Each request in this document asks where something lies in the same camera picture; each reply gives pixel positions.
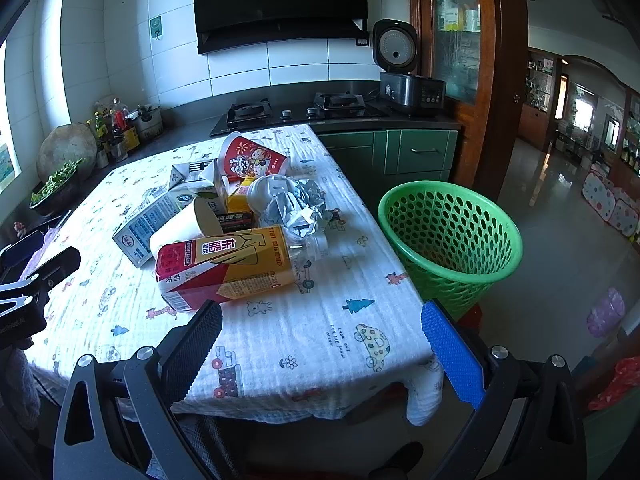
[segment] red and yellow carton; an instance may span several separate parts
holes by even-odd
[[[162,247],[156,280],[179,312],[224,303],[295,281],[281,226],[247,229]]]

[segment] ceiling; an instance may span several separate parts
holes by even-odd
[[[629,30],[603,18],[591,0],[535,0],[529,1],[528,7],[530,26],[579,36],[640,60],[640,50]]]

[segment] gas stove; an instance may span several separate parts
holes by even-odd
[[[314,124],[349,118],[388,117],[367,104],[359,94],[316,94],[313,103],[271,105],[267,99],[257,103],[232,105],[210,133],[211,137],[239,131],[274,128],[287,124]]]

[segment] crumpled foil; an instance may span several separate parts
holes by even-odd
[[[299,238],[322,232],[333,215],[326,210],[324,193],[309,179],[287,179],[287,191],[273,197],[260,215],[260,227],[282,224]]]

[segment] bowl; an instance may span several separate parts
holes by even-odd
[[[38,192],[44,186],[39,185],[34,192]],[[29,209],[35,211],[43,218],[48,218],[58,213],[62,213],[64,210],[73,203],[80,192],[80,177],[78,170],[75,170],[68,179],[66,179],[60,187],[51,193],[49,196],[43,198],[38,203],[29,204]]]

